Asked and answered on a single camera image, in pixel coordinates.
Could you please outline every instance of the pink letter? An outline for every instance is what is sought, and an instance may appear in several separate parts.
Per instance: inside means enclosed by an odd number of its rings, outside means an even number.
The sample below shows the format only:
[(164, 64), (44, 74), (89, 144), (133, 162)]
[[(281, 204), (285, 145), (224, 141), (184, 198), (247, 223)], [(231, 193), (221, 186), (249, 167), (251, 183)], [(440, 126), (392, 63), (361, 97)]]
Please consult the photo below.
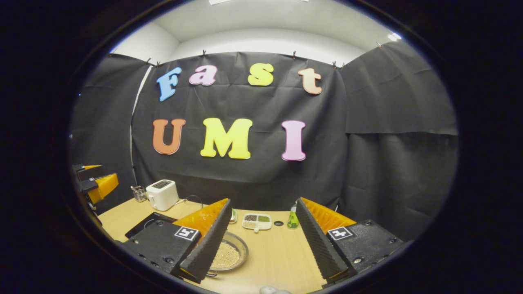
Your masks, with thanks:
[(281, 155), (283, 160), (301, 161), (305, 153), (301, 151), (301, 130), (305, 123), (299, 120), (286, 120), (281, 123), (286, 132), (285, 152)]
[(189, 82), (193, 85), (212, 85), (216, 81), (214, 76), (216, 75), (217, 71), (218, 69), (214, 65), (200, 66), (195, 70), (196, 73), (189, 78)]

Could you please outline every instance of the black curtain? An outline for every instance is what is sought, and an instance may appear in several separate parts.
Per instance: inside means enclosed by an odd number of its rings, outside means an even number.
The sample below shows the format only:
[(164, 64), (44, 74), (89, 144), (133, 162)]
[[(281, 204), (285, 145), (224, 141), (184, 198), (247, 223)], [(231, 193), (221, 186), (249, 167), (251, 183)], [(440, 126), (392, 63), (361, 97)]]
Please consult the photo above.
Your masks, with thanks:
[[(249, 68), (270, 63), (274, 81), (269, 86), (249, 85)], [(210, 86), (191, 85), (189, 77), (201, 65), (218, 68)], [(179, 66), (174, 95), (160, 102), (156, 80)], [(303, 89), (298, 70), (312, 67), (321, 74), (319, 95)], [(269, 53), (219, 53), (176, 60), (154, 68), (143, 86), (132, 120), (133, 162), (138, 183), (147, 186), (166, 178), (176, 182), (180, 197), (199, 196), (204, 203), (225, 197), (233, 207), (287, 210), (299, 197), (334, 209), (344, 190), (342, 162), (348, 151), (345, 133), (345, 88), (340, 74), (322, 62)], [(152, 147), (153, 120), (186, 120), (181, 145), (172, 155)], [(253, 122), (249, 129), (248, 160), (202, 157), (206, 136), (203, 120), (219, 118), (225, 130), (238, 118)], [(304, 161), (284, 161), (285, 120), (306, 123), (302, 131)], [(164, 142), (172, 140), (172, 126)]]
[[(204, 203), (231, 198), (239, 209), (287, 210), (309, 198), (361, 221), (373, 219), (402, 239), (415, 239), (444, 203), (457, 162), (457, 126), (444, 85), (429, 63), (406, 43), (391, 42), (343, 68), (288, 55), (230, 52), (148, 66), (107, 58), (82, 89), (72, 122), (75, 163), (104, 164), (118, 173), (119, 188), (103, 202), (114, 207), (132, 197), (134, 184), (177, 183), (181, 198)], [(270, 86), (249, 85), (249, 68), (270, 63)], [(210, 86), (191, 85), (201, 65), (218, 68)], [(156, 80), (181, 67), (176, 92), (160, 101)], [(301, 69), (314, 68), (323, 91), (307, 93)], [(171, 155), (152, 146), (155, 119), (185, 119), (181, 144)], [(202, 157), (203, 120), (219, 118), (225, 130), (238, 118), (253, 121), (248, 160)], [(304, 161), (284, 161), (285, 120), (306, 123)], [(172, 140), (172, 126), (164, 142)]]
[(445, 202), (458, 131), (445, 86), (405, 42), (390, 42), (340, 70), (349, 153), (339, 210), (417, 238)]
[(149, 65), (114, 54), (102, 60), (76, 97), (70, 122), (71, 164), (102, 165), (119, 185), (96, 204), (101, 214), (132, 198), (129, 126), (134, 101)]

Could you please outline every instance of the white toaster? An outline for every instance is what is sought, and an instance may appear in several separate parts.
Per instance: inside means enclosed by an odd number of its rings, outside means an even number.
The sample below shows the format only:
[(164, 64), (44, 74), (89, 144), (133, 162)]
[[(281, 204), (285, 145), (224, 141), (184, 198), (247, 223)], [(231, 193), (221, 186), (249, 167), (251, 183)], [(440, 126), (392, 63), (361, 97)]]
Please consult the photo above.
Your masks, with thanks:
[(178, 200), (176, 183), (172, 180), (159, 180), (145, 188), (151, 206), (159, 211), (171, 208)]

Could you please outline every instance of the orange letter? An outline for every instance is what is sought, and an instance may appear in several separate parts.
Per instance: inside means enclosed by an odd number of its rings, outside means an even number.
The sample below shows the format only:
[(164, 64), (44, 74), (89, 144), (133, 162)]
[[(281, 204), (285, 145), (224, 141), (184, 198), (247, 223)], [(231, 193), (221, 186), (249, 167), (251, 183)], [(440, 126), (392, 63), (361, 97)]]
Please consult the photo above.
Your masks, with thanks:
[(163, 142), (163, 132), (168, 121), (166, 119), (156, 119), (153, 121), (153, 147), (159, 154), (173, 154), (180, 147), (181, 128), (185, 125), (185, 119), (173, 119), (170, 123), (173, 125), (173, 141), (170, 145)]
[(305, 91), (314, 95), (318, 95), (322, 92), (321, 87), (316, 87), (316, 80), (321, 80), (322, 76), (314, 73), (314, 69), (308, 68), (300, 70), (298, 74), (303, 76), (303, 88)]

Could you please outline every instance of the dish soap bottle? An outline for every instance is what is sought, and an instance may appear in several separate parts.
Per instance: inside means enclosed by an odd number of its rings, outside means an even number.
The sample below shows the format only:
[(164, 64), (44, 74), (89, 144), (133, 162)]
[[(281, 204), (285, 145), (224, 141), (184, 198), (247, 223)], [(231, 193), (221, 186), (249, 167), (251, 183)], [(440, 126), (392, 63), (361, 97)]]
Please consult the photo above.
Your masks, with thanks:
[(298, 218), (296, 217), (296, 206), (298, 204), (298, 201), (294, 203), (294, 205), (291, 207), (291, 212), (289, 214), (289, 222), (287, 223), (287, 226), (289, 228), (297, 228), (298, 227)]

